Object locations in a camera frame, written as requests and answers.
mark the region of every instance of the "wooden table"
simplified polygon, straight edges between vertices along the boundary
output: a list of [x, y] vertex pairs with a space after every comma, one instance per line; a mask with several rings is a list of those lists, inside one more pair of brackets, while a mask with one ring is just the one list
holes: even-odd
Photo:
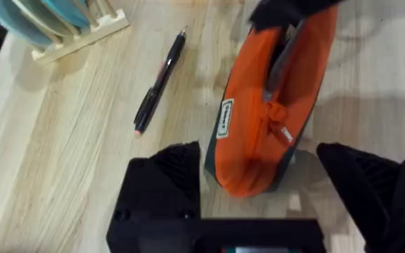
[[[199, 140], [205, 156], [255, 0], [122, 1], [131, 27], [47, 66], [11, 34], [0, 52], [0, 252], [107, 252], [128, 161]], [[188, 42], [148, 131], [136, 110], [177, 32]], [[275, 193], [229, 197], [201, 170], [204, 217], [316, 217], [331, 252], [363, 239], [314, 146], [341, 142], [405, 159], [405, 2], [349, 0], [319, 100]]]

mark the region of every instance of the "black pen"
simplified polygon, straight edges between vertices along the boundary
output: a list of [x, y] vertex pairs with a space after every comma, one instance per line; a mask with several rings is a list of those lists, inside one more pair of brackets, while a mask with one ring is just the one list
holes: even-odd
[[139, 111], [134, 119], [135, 135], [140, 136], [148, 126], [149, 121], [154, 115], [154, 111], [158, 106], [162, 92], [167, 85], [169, 76], [171, 75], [174, 66], [176, 65], [179, 56], [181, 55], [182, 48], [186, 43], [186, 28], [184, 28], [174, 40], [172, 48], [168, 52], [167, 59], [165, 60], [162, 69], [157, 76], [154, 86], [149, 88], [143, 102], [141, 102]]

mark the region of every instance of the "orange pencil case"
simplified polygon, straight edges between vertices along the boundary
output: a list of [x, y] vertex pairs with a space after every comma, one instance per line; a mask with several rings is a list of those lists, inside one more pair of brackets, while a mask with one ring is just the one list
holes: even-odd
[[271, 100], [263, 93], [281, 27], [252, 28], [234, 63], [205, 167], [230, 194], [247, 197], [283, 175], [326, 70], [337, 7], [306, 19], [280, 69]]

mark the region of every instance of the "label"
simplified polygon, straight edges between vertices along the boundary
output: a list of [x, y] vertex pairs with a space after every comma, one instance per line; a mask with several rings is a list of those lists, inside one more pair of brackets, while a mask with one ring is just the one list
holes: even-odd
[[231, 113], [233, 98], [226, 99], [221, 103], [221, 112], [218, 122], [217, 138], [226, 138], [229, 133], [229, 123], [231, 122]]
[[292, 136], [291, 133], [288, 131], [287, 127], [283, 127], [283, 128], [281, 129], [281, 131], [282, 131], [282, 134], [284, 134], [284, 136], [287, 138], [287, 141], [288, 141], [289, 143], [292, 143], [292, 141], [293, 141], [293, 136]]

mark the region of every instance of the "plate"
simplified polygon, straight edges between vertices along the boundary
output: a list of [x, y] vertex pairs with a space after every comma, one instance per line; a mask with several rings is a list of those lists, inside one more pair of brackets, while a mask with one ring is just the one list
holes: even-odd
[[41, 0], [41, 2], [55, 11], [60, 17], [77, 27], [87, 27], [89, 23], [81, 12], [72, 4], [72, 0]]
[[32, 22], [59, 36], [72, 36], [71, 31], [40, 0], [12, 0]]
[[0, 24], [8, 31], [23, 37], [30, 43], [46, 48], [53, 43], [27, 20], [11, 1], [0, 0]]

